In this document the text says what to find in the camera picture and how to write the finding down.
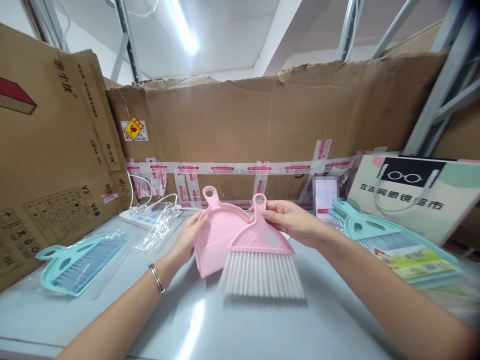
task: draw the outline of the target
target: hand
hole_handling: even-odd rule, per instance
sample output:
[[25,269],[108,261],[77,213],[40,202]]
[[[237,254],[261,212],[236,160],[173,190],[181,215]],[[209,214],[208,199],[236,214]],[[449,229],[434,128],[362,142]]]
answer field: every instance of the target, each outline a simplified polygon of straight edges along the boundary
[[203,210],[196,212],[189,218],[178,235],[175,244],[168,251],[168,255],[180,262],[180,266],[186,264],[194,254],[194,245],[200,229],[205,224],[208,216],[203,214]]
[[285,200],[267,201],[262,212],[267,222],[277,230],[290,235],[305,246],[319,249],[320,242],[332,236],[336,230],[293,202]]

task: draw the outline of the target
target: pink brush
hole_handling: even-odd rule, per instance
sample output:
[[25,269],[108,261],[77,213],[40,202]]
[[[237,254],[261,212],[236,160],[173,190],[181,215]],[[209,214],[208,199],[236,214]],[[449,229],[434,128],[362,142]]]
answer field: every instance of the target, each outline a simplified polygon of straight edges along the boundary
[[208,202],[204,212],[204,215],[208,215],[208,222],[198,234],[195,257],[200,277],[204,278],[223,269],[229,244],[248,225],[249,215],[238,206],[221,203],[213,186],[204,187],[202,193]]
[[304,299],[294,249],[276,228],[267,223],[262,211],[267,198],[253,197],[255,219],[234,236],[221,274],[220,287],[228,294]]

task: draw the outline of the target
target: teal brush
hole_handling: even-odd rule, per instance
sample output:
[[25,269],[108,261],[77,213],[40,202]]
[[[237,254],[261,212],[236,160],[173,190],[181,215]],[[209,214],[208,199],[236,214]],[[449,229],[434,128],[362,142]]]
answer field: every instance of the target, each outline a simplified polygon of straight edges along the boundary
[[50,262],[41,275],[41,284],[57,293],[80,296],[129,238],[125,233],[101,234],[69,247],[43,249],[35,257]]
[[349,238],[372,253],[375,248],[389,251],[423,245],[455,267],[454,270],[425,274],[405,280],[416,288],[428,289],[451,284],[459,280],[461,270],[459,269],[457,259],[415,232],[391,221],[362,214],[348,202],[338,199],[332,201],[332,208],[329,210],[329,213],[343,223],[345,233]]

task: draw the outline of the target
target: white bristles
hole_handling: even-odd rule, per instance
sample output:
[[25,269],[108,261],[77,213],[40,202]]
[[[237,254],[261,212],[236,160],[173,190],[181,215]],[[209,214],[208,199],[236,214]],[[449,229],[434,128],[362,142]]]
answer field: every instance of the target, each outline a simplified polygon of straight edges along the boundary
[[220,288],[233,295],[305,299],[290,254],[231,251],[221,274]]

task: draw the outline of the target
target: metal shelving frame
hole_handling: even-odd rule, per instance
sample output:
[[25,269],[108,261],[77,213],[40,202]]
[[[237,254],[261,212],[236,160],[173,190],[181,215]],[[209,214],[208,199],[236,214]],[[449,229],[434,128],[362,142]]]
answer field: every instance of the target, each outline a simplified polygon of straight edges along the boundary
[[[52,0],[29,1],[39,19],[42,32],[46,34],[47,42],[69,52],[66,41],[63,41],[64,35]],[[117,11],[122,40],[110,78],[113,81],[118,79],[126,52],[133,79],[139,83],[142,81],[142,73],[125,0],[111,1]],[[28,13],[25,2],[23,0],[22,4]],[[338,59],[341,61],[348,61],[364,2],[365,0],[348,1],[338,45]],[[373,59],[382,56],[418,2],[419,0],[405,2],[375,48]],[[430,49],[431,52],[449,51],[448,57],[406,143],[403,155],[430,156],[452,114],[480,97],[480,80],[471,83],[480,63],[479,24],[479,14],[469,1],[452,1]]]

